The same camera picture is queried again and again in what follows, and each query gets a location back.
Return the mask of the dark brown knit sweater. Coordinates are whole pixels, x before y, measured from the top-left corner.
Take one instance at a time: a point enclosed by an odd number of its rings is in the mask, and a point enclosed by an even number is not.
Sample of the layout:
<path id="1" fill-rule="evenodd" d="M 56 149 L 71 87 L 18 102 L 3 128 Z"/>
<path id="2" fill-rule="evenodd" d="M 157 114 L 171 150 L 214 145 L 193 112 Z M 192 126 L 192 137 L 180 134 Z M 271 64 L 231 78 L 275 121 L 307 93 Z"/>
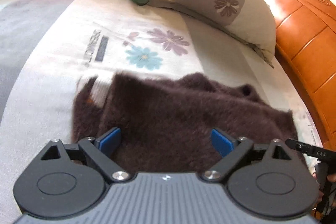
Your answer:
<path id="1" fill-rule="evenodd" d="M 128 172 L 203 172 L 221 159 L 211 130 L 259 144 L 297 139 L 291 111 L 270 107 L 251 85 L 228 87 L 200 73 L 179 80 L 117 74 L 100 92 L 91 78 L 73 105 L 72 141 L 117 127 L 112 160 Z"/>

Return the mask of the orange wooden headboard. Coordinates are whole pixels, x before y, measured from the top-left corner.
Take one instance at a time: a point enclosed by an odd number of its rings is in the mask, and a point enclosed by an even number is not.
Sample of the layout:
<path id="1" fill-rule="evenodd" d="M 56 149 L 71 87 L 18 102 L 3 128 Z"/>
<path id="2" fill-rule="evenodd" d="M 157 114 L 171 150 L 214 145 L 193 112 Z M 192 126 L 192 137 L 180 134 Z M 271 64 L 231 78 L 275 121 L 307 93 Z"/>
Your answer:
<path id="1" fill-rule="evenodd" d="M 265 0 L 276 22 L 276 59 L 335 149 L 335 4 L 331 0 Z"/>

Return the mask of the patchwork pastel bed sheet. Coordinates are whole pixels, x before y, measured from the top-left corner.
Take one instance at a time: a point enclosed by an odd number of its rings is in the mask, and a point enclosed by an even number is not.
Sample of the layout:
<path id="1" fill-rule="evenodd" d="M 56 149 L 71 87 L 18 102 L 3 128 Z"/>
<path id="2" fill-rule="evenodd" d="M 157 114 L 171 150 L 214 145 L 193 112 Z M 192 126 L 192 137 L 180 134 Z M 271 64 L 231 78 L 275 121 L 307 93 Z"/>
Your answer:
<path id="1" fill-rule="evenodd" d="M 121 70 L 250 84 L 270 106 L 293 112 L 300 141 L 321 145 L 278 61 L 266 64 L 194 18 L 131 0 L 1 0 L 1 223 L 21 214 L 13 184 L 29 162 L 49 140 L 70 141 L 77 86 Z"/>

